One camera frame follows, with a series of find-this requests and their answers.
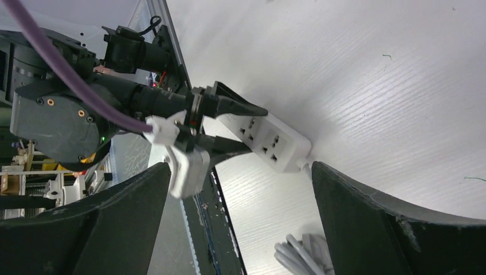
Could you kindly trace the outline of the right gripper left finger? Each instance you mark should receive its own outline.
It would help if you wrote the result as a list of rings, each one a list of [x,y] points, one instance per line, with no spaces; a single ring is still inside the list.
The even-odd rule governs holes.
[[[1,222],[2,274],[146,274],[171,171],[157,163],[97,194]]]

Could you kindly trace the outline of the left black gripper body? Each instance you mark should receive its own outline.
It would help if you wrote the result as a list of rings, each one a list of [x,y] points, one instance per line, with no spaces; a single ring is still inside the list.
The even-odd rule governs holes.
[[[143,132],[152,144],[175,146],[183,152],[195,149],[210,98],[195,90],[179,94],[138,84],[129,94],[129,114],[147,123]]]

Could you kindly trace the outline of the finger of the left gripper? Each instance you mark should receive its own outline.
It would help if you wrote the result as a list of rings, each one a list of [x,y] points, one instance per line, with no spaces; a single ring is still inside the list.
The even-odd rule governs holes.
[[[220,136],[199,135],[197,145],[209,153],[209,167],[252,152],[245,143]]]
[[[210,92],[210,117],[225,114],[264,117],[268,110],[252,104],[220,81],[216,81]]]

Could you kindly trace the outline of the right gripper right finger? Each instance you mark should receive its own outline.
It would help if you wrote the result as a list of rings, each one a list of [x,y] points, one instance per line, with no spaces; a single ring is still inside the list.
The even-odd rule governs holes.
[[[403,201],[322,162],[311,171],[336,274],[485,273],[485,220]]]

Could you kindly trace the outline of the white power strip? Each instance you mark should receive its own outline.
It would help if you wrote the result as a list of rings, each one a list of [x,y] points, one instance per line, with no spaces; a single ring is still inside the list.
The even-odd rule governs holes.
[[[309,167],[310,140],[272,114],[222,115],[218,120],[274,171],[295,173]]]

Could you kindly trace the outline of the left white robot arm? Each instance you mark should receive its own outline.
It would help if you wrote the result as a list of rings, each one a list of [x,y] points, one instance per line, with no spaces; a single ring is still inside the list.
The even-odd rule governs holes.
[[[110,107],[149,127],[141,134],[153,143],[183,152],[201,146],[202,120],[225,114],[266,116],[221,82],[215,93],[191,88],[178,62],[167,26],[153,42],[119,26],[107,29],[107,51],[100,60],[80,41],[52,30],[46,36],[81,79]],[[90,107],[56,76],[20,32],[1,31],[3,86],[12,105],[10,130],[72,171],[100,162],[123,126]]]

